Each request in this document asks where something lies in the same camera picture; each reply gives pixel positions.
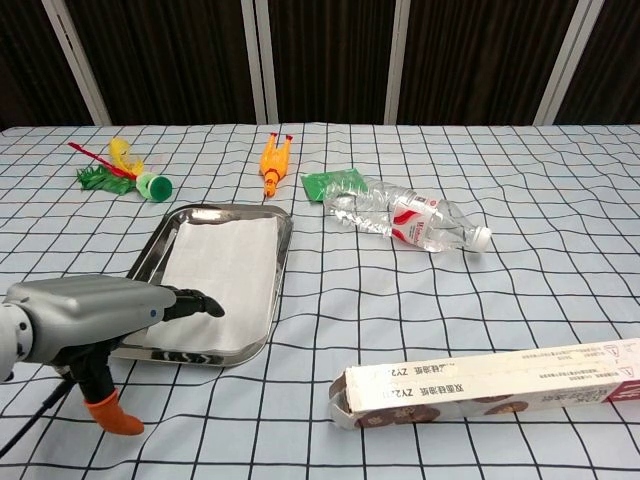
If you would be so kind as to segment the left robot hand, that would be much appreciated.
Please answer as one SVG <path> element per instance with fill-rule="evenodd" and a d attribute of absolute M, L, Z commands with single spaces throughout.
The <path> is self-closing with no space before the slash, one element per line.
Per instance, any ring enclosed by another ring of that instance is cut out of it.
<path fill-rule="evenodd" d="M 111 352 L 129 335 L 159 322 L 224 314 L 216 300 L 198 290 L 104 274 L 16 283 L 2 303 L 20 306 L 31 321 L 33 345 L 21 362 L 67 370 L 94 421 L 125 436 L 141 434 L 144 425 L 119 404 L 108 366 Z"/>

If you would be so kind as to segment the white paper sheet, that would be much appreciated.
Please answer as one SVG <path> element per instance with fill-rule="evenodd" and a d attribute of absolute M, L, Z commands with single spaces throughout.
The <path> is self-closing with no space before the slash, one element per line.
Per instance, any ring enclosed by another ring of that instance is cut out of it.
<path fill-rule="evenodd" d="M 160 322 L 127 342 L 186 353 L 236 354 L 263 339 L 271 325 L 278 222 L 274 217 L 180 227 L 163 285 L 195 289 L 224 309 Z"/>

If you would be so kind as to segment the stainless steel tray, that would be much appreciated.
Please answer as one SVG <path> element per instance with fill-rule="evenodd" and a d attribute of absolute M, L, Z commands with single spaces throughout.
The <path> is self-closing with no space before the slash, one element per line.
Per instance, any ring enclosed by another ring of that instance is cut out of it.
<path fill-rule="evenodd" d="M 255 220 L 274 217 L 278 222 L 278 243 L 275 273 L 275 291 L 272 304 L 271 325 L 266 336 L 236 354 L 186 353 L 160 348 L 147 348 L 127 342 L 127 337 L 114 354 L 118 358 L 155 361 L 162 363 L 191 363 L 220 367 L 235 366 L 255 357 L 265 346 L 273 324 L 278 295 L 282 286 L 282 275 L 293 230 L 291 217 L 282 209 L 274 206 L 259 205 L 188 205 L 177 208 L 164 216 L 151 234 L 138 258 L 129 270 L 130 279 L 144 281 L 154 285 L 161 283 L 169 255 L 172 252 L 178 231 L 185 224 L 219 225 L 237 220 Z"/>

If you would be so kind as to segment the checked blue tablecloth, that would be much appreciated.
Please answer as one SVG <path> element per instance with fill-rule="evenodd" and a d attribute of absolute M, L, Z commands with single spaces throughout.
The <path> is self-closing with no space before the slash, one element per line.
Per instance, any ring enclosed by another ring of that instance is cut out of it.
<path fill-rule="evenodd" d="M 358 363 L 640 337 L 640 124 L 280 131 L 293 145 L 273 203 L 293 235 L 261 353 L 223 370 L 114 360 L 144 433 L 104 433 L 73 391 L 0 480 L 640 480 L 640 402 L 345 431 L 327 398 Z M 300 178 L 347 168 L 456 202 L 492 230 L 488 251 L 337 223 Z"/>

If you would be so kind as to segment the feather shuttlecock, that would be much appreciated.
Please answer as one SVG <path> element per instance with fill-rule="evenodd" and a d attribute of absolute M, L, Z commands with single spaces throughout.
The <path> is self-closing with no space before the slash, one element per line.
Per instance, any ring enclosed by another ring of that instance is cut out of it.
<path fill-rule="evenodd" d="M 68 146 L 98 163 L 76 172 L 83 190 L 100 190 L 125 195 L 136 190 L 144 199 L 164 202 L 173 193 L 173 184 L 165 176 L 149 171 L 143 160 L 132 153 L 131 145 L 120 137 L 113 137 L 108 145 L 109 159 L 95 154 L 75 142 Z"/>

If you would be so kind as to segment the orange rubber chicken toy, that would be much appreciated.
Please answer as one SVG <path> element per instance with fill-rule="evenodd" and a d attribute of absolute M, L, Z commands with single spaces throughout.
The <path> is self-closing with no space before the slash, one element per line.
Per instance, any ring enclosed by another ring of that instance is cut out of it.
<path fill-rule="evenodd" d="M 281 147 L 276 146 L 277 139 L 278 134 L 272 132 L 260 158 L 260 173 L 263 177 L 265 198 L 271 198 L 275 195 L 278 183 L 288 171 L 293 136 L 286 135 L 285 142 Z"/>

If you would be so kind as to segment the green packet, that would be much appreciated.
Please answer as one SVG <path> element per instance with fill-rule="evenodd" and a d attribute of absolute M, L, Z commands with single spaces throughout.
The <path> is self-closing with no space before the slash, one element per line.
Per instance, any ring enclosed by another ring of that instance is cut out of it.
<path fill-rule="evenodd" d="M 311 173 L 303 175 L 301 181 L 307 199 L 311 202 L 322 203 L 324 201 L 326 188 L 331 184 L 337 184 L 347 189 L 367 190 L 364 178 L 357 169 Z"/>

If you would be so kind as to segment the black pleated curtain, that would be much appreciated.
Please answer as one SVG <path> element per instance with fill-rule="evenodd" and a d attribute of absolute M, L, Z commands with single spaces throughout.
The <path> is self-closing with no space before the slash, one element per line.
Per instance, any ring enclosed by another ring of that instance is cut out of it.
<path fill-rule="evenodd" d="M 279 123 L 383 124 L 395 0 L 268 0 Z M 115 125 L 257 124 L 240 0 L 65 0 Z M 396 124 L 531 125 L 578 0 L 411 0 Z M 41 0 L 0 0 L 0 131 L 95 125 Z"/>

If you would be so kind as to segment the clear plastic water bottle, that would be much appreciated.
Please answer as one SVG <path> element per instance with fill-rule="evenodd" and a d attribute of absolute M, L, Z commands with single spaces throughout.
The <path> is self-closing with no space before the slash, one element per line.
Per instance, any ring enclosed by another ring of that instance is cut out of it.
<path fill-rule="evenodd" d="M 327 213 L 362 231 L 400 240 L 429 252 L 484 252 L 491 230 L 472 223 L 446 199 L 371 177 L 343 176 L 325 187 Z"/>

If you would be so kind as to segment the long baking paper box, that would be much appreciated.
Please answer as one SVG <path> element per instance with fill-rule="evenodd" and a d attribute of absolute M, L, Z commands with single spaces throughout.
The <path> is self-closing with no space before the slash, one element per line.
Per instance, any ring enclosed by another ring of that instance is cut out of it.
<path fill-rule="evenodd" d="M 640 400 L 640 338 L 354 366 L 328 397 L 344 429 Z"/>

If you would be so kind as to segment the white metal frame post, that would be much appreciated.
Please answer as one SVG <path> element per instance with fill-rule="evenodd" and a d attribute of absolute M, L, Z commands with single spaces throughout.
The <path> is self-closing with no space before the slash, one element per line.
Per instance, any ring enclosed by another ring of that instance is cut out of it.
<path fill-rule="evenodd" d="M 395 0 L 385 97 L 384 124 L 397 123 L 411 0 Z"/>
<path fill-rule="evenodd" d="M 98 126 L 111 126 L 111 117 L 65 0 L 41 0 L 41 3 L 92 121 Z"/>
<path fill-rule="evenodd" d="M 605 0 L 578 0 L 536 111 L 534 126 L 555 122 L 604 3 Z"/>
<path fill-rule="evenodd" d="M 240 0 L 255 119 L 279 123 L 268 0 Z"/>

